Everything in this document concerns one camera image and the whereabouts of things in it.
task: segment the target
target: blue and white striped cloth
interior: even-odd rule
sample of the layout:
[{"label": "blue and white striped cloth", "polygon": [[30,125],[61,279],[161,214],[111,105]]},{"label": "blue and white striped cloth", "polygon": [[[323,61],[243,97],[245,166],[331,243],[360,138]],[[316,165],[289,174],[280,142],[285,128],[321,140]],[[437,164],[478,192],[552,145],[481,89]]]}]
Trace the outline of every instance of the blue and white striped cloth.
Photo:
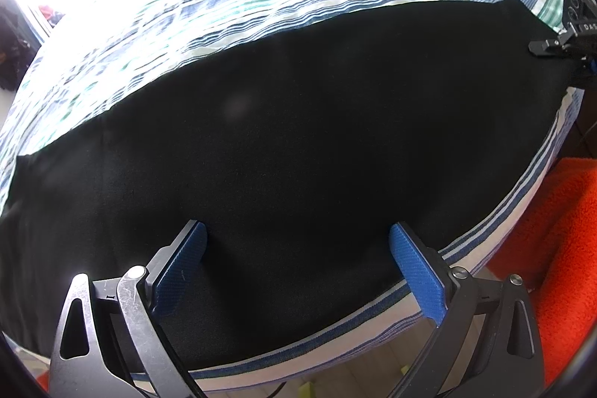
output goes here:
[{"label": "blue and white striped cloth", "polygon": [[[283,29],[412,1],[433,0],[98,0],[86,12],[58,24],[16,95],[0,135],[0,207],[7,200],[18,155],[40,150],[161,75]],[[563,0],[521,1],[555,31],[562,28]],[[399,46],[393,51],[399,52]],[[442,251],[450,264],[478,269],[497,249],[537,190],[577,116],[581,96],[580,90],[568,90],[544,144],[511,193]],[[206,391],[290,378],[385,342],[418,315],[413,296],[401,282],[301,342],[193,375]]]}]

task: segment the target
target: black cloth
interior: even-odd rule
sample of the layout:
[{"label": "black cloth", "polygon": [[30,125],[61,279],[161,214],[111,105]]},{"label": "black cloth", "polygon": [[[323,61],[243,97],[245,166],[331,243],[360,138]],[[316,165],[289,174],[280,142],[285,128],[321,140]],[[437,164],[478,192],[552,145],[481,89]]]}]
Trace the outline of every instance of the black cloth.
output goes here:
[{"label": "black cloth", "polygon": [[207,251],[163,322],[190,369],[338,321],[399,282],[394,222],[441,249],[513,188],[574,66],[529,54],[553,35],[518,0],[409,3],[158,78],[19,157],[0,219],[3,328],[49,355],[75,274],[147,264],[190,218]]}]

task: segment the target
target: red object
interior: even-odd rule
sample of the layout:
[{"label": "red object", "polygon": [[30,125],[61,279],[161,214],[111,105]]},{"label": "red object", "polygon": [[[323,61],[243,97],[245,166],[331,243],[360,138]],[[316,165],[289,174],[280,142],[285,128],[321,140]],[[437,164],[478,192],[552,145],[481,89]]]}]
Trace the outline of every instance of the red object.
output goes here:
[{"label": "red object", "polygon": [[562,159],[489,267],[533,289],[549,385],[597,317],[597,161]]},{"label": "red object", "polygon": [[44,371],[41,373],[41,375],[37,377],[37,382],[44,390],[48,391],[50,388],[50,372]]}]

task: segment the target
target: blue gripper pad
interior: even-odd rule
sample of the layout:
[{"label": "blue gripper pad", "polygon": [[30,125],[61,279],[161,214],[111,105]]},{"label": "blue gripper pad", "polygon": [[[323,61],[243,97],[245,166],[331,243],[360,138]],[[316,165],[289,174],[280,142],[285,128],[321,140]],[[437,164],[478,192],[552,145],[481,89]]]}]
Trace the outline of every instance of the blue gripper pad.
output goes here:
[{"label": "blue gripper pad", "polygon": [[439,326],[446,316],[444,285],[400,224],[390,228],[390,251],[423,315]]},{"label": "blue gripper pad", "polygon": [[153,317],[159,320],[174,313],[186,285],[195,276],[206,247],[207,229],[203,223],[196,222],[153,286]]}]

